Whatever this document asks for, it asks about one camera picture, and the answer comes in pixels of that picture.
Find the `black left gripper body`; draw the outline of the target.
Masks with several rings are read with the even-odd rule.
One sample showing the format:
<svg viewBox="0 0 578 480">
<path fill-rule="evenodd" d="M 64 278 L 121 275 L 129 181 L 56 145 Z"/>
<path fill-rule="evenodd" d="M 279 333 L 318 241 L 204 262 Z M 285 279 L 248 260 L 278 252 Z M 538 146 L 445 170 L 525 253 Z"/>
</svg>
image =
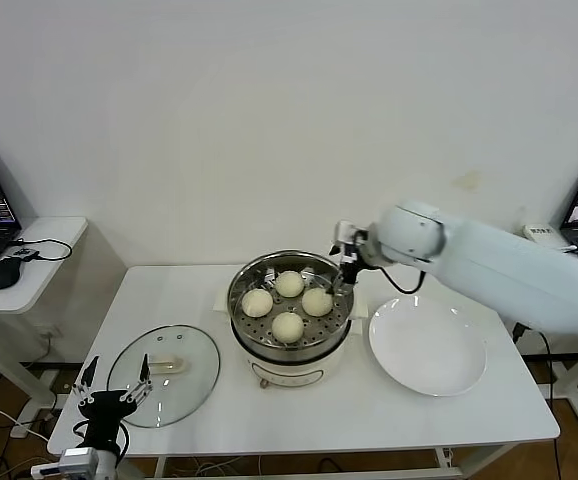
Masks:
<svg viewBox="0 0 578 480">
<path fill-rule="evenodd" d="M 98 391 L 78 403 L 87 420 L 85 443 L 114 443 L 121 421 L 137 410 L 137 403 L 125 390 Z"/>
</svg>

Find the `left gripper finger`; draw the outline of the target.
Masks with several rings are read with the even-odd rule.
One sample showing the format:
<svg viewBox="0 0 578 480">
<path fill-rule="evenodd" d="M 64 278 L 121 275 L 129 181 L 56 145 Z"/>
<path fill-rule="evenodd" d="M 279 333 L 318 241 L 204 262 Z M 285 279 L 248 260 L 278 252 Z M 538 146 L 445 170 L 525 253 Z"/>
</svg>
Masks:
<svg viewBox="0 0 578 480">
<path fill-rule="evenodd" d="M 95 377 L 99 357 L 95 356 L 82 371 L 80 377 L 72 385 L 72 393 L 77 397 L 80 406 L 93 403 L 92 385 Z"/>
<path fill-rule="evenodd" d="M 126 393 L 121 396 L 121 400 L 128 403 L 142 403 L 148 397 L 152 389 L 153 385 L 150 378 L 148 355 L 144 354 L 138 382 L 127 388 Z"/>
</svg>

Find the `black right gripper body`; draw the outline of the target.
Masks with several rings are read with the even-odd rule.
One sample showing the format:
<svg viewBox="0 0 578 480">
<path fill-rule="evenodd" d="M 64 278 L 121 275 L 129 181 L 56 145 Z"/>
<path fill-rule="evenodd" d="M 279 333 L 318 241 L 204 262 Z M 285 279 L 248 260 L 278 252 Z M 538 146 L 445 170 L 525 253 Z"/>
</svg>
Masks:
<svg viewBox="0 0 578 480">
<path fill-rule="evenodd" d="M 369 270 L 370 266 L 364 260 L 357 245 L 344 244 L 341 250 L 339 265 L 339 283 L 355 285 L 358 274 Z"/>
</svg>

